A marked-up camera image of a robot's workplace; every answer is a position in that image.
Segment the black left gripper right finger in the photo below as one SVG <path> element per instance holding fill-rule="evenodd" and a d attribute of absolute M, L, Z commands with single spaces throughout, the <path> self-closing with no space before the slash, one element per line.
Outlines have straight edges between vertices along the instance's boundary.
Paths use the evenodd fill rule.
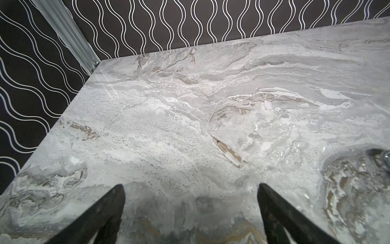
<path fill-rule="evenodd" d="M 336 239 L 317 227 L 281 195 L 265 183 L 257 193 L 264 230 L 269 244 L 337 244 Z"/>

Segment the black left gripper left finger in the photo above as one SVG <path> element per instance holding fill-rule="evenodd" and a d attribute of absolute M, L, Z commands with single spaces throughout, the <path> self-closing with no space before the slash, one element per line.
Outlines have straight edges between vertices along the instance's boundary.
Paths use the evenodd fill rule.
<path fill-rule="evenodd" d="M 126 195 L 122 184 L 114 186 L 48 244 L 114 244 L 120 229 Z"/>

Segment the aluminium corner frame post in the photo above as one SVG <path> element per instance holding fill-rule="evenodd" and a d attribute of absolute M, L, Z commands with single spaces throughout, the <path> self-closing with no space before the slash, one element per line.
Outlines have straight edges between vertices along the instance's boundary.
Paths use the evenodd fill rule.
<path fill-rule="evenodd" d="M 32 1 L 80 66 L 91 75 L 101 60 L 87 42 L 63 1 Z"/>

